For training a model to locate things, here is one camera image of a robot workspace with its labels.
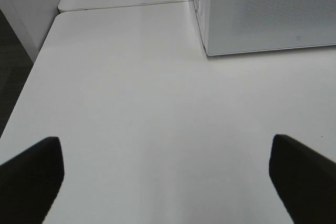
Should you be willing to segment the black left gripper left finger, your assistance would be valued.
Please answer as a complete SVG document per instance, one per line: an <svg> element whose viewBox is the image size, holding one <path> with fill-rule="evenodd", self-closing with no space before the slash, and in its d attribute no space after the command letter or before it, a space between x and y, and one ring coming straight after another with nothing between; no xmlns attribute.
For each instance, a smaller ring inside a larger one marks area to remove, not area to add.
<svg viewBox="0 0 336 224"><path fill-rule="evenodd" d="M65 169L58 137L47 137L1 165L1 223L43 223Z"/></svg>

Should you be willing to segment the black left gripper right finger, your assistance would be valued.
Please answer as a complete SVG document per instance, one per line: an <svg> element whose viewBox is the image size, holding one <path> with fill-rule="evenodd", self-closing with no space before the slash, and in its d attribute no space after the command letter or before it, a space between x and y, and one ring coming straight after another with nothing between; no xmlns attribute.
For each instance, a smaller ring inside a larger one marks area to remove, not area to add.
<svg viewBox="0 0 336 224"><path fill-rule="evenodd" d="M294 223L335 223L335 162L290 136L277 134L269 176Z"/></svg>

